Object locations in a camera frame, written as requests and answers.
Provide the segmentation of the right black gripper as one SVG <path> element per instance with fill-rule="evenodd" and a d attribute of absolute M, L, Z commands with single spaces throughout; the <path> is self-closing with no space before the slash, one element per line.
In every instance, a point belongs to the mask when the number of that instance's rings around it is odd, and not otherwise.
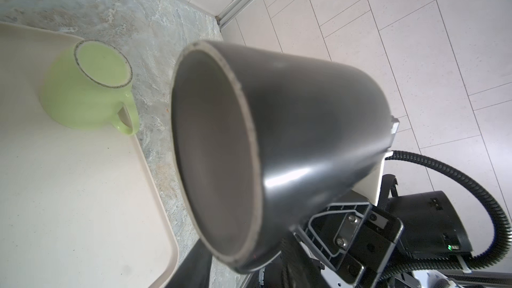
<path fill-rule="evenodd" d="M 296 233 L 326 268 L 354 287 L 377 287 L 403 232 L 397 217 L 369 203 L 334 203 Z"/>

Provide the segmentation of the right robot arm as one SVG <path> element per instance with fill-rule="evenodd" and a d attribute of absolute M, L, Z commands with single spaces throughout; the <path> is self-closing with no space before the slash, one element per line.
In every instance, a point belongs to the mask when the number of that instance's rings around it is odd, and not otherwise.
<path fill-rule="evenodd" d="M 436 159 L 394 151 L 389 159 L 421 165 L 450 178 L 483 206 L 493 226 L 478 255 L 454 206 L 442 191 L 400 195 L 384 175 L 376 205 L 358 198 L 328 205 L 299 227 L 297 237 L 326 267 L 355 287 L 389 287 L 400 275 L 423 270 L 471 272 L 500 262 L 511 249 L 511 224 L 476 180 Z"/>

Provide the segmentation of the black mug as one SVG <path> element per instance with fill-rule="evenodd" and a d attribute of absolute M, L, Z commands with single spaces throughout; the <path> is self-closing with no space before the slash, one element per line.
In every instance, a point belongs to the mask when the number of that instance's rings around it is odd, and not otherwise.
<path fill-rule="evenodd" d="M 201 241 L 237 273 L 367 177 L 392 144 L 385 93 L 355 67 L 197 41 L 171 84 L 173 154 Z"/>

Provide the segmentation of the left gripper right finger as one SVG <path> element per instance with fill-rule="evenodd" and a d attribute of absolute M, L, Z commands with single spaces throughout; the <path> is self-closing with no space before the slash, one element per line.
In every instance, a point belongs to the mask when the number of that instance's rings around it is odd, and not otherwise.
<path fill-rule="evenodd" d="M 329 287 L 294 235 L 281 241 L 282 287 Z"/>

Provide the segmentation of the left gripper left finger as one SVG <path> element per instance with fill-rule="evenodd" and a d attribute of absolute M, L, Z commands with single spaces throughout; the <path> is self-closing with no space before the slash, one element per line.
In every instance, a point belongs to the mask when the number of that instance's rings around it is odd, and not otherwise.
<path fill-rule="evenodd" d="M 212 254 L 199 239 L 177 268 L 166 288 L 209 288 Z"/>

